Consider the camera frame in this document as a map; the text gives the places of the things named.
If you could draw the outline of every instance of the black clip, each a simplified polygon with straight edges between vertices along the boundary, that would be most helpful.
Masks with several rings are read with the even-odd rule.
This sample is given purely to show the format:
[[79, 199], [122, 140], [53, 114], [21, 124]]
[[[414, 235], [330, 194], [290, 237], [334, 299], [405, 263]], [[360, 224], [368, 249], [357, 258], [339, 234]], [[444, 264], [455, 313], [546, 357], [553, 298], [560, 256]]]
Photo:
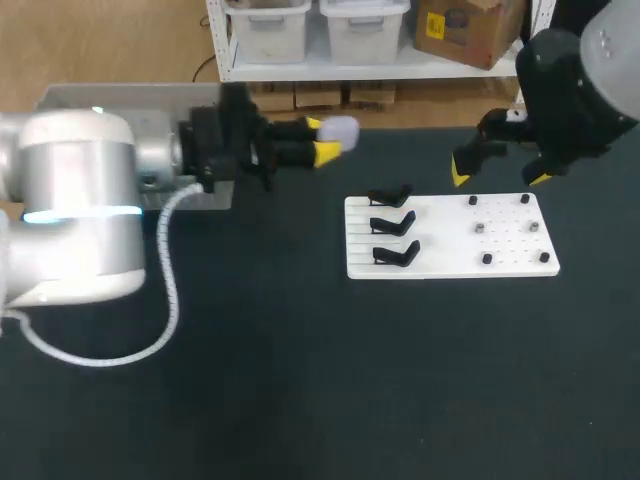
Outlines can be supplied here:
[[371, 190], [367, 195], [369, 197], [369, 205], [373, 206], [373, 202], [384, 205], [385, 207], [400, 208], [413, 192], [411, 185], [403, 185], [400, 190]]
[[371, 227], [371, 230], [373, 230], [371, 233], [374, 234], [386, 233], [396, 237], [404, 237], [404, 234], [407, 233], [415, 221], [416, 212], [411, 210], [405, 215], [404, 219], [400, 223], [389, 222], [382, 218], [372, 218], [369, 220], [369, 226]]
[[376, 265], [396, 265], [398, 267], [408, 267], [416, 258], [420, 251], [420, 241], [414, 240], [404, 253], [392, 252], [386, 248], [374, 247], [373, 259]]

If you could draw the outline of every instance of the power cord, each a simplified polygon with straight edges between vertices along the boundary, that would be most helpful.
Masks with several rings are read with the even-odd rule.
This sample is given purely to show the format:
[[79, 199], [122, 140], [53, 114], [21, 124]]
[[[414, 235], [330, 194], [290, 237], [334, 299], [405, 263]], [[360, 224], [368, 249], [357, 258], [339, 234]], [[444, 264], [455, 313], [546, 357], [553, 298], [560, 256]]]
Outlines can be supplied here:
[[160, 213], [160, 218], [158, 219], [158, 229], [156, 232], [156, 242], [158, 245], [158, 256], [160, 257], [160, 266], [162, 267], [162, 276], [164, 278], [164, 285], [167, 292], [167, 301], [169, 303], [169, 319], [167, 321], [167, 326], [165, 327], [162, 335], [156, 340], [153, 345], [145, 348], [144, 350], [134, 353], [131, 355], [126, 355], [120, 358], [111, 358], [111, 359], [96, 359], [96, 358], [85, 358], [79, 357], [77, 355], [72, 355], [70, 353], [64, 352], [59, 348], [54, 347], [53, 345], [45, 342], [34, 330], [31, 328], [31, 321], [29, 320], [29, 316], [21, 312], [20, 310], [7, 310], [4, 312], [0, 321], [4, 318], [13, 318], [20, 322], [20, 330], [26, 337], [26, 339], [40, 350], [45, 355], [49, 355], [50, 357], [56, 358], [66, 363], [71, 363], [73, 365], [78, 365], [81, 367], [93, 367], [93, 368], [108, 368], [108, 367], [119, 367], [122, 365], [128, 365], [130, 363], [138, 362], [144, 358], [150, 357], [154, 353], [158, 352], [162, 347], [164, 347], [173, 334], [176, 331], [176, 327], [178, 326], [178, 319], [180, 317], [180, 308], [178, 302], [178, 289], [176, 287], [176, 280], [173, 275], [173, 267], [171, 266], [171, 254], [169, 251], [169, 222], [171, 220], [171, 215], [175, 211], [178, 204], [185, 198], [201, 193], [202, 185], [199, 183], [195, 183], [193, 185], [189, 185], [181, 190], [178, 190], [174, 193], [169, 201], [165, 204], [162, 212]]
[[[203, 28], [207, 28], [211, 26], [211, 23], [209, 22], [209, 17], [207, 15], [205, 15], [200, 19], [200, 26]], [[191, 83], [196, 82], [196, 79], [198, 78], [198, 74], [202, 71], [204, 67], [206, 67], [209, 63], [211, 63], [215, 58], [216, 58], [216, 54], [214, 53], [213, 55], [211, 55], [209, 58], [207, 58], [204, 62], [200, 64], [200, 66], [196, 69], [196, 72], [193, 74], [193, 78], [191, 78]]]

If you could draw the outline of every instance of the white board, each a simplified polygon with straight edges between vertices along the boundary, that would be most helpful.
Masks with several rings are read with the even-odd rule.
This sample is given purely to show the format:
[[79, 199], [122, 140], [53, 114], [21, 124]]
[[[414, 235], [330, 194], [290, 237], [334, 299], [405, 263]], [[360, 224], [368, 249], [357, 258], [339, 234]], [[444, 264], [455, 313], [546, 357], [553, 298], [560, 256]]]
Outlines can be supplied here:
[[[389, 280], [557, 275], [560, 263], [536, 196], [527, 193], [529, 201], [522, 203], [522, 195], [475, 195], [476, 205], [470, 205], [470, 195], [412, 196], [401, 208], [348, 197], [347, 273], [353, 279]], [[372, 233], [371, 218], [399, 223], [411, 210], [416, 220], [403, 237]], [[414, 240], [421, 249], [409, 266], [375, 263], [374, 247], [403, 253]], [[489, 264], [483, 263], [486, 254]]]

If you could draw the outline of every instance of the cardboard box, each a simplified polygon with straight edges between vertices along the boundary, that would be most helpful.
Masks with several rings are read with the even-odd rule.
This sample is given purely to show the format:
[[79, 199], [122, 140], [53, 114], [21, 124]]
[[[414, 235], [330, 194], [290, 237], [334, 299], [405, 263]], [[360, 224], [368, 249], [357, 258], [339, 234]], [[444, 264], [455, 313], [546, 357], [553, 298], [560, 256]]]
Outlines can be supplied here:
[[250, 83], [251, 101], [263, 113], [292, 112], [293, 102], [292, 82]]
[[342, 105], [340, 82], [296, 82], [296, 109]]
[[396, 83], [388, 80], [350, 82], [349, 106], [385, 110], [396, 101]]
[[526, 0], [421, 0], [415, 47], [490, 70], [518, 38]]

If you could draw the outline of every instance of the white plastic bin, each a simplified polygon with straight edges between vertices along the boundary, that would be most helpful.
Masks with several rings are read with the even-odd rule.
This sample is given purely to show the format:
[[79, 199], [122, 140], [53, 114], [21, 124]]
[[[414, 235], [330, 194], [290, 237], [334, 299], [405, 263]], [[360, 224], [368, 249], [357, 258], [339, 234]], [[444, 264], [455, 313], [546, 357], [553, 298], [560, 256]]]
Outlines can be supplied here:
[[331, 57], [339, 65], [394, 63], [402, 15], [411, 0], [320, 0], [328, 18]]
[[304, 61], [306, 15], [311, 0], [292, 0], [287, 8], [234, 8], [225, 3], [238, 39], [242, 58], [248, 63], [295, 63]]

